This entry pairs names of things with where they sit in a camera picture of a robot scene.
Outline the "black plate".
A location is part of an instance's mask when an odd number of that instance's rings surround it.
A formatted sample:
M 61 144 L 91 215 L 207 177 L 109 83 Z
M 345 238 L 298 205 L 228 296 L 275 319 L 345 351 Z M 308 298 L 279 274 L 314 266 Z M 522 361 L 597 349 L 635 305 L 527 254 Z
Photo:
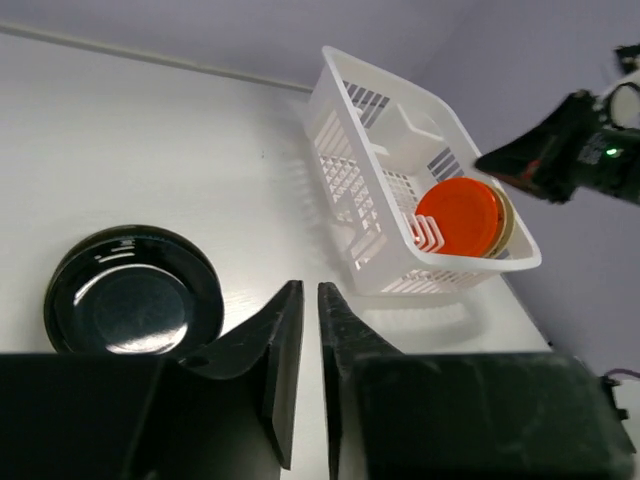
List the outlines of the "black plate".
M 185 356 L 222 330 L 221 285 L 187 238 L 150 225 L 82 239 L 48 283 L 43 320 L 58 353 Z

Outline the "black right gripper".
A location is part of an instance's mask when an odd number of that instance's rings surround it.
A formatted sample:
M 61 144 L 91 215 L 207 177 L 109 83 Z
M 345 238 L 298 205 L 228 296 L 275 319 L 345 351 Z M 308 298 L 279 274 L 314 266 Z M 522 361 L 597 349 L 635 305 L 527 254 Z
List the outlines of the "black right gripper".
M 566 203 L 580 188 L 639 203 L 639 129 L 601 121 L 602 97 L 577 91 L 540 124 L 481 155 L 474 168 L 550 203 Z

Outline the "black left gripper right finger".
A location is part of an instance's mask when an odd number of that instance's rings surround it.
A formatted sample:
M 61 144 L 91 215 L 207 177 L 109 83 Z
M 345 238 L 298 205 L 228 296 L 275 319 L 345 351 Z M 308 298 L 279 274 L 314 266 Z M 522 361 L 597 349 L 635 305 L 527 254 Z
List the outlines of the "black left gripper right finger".
M 338 287 L 318 285 L 329 475 L 332 479 L 366 479 L 367 458 L 358 400 L 357 367 L 374 357 L 400 351 L 362 321 Z

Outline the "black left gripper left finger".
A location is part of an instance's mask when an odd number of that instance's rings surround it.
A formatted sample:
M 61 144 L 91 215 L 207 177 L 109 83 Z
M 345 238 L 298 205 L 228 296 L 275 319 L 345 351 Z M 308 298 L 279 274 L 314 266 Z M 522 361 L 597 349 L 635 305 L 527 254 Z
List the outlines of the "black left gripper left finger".
M 304 326 L 290 280 L 251 318 L 182 360 L 201 392 L 181 424 L 182 470 L 288 470 Z

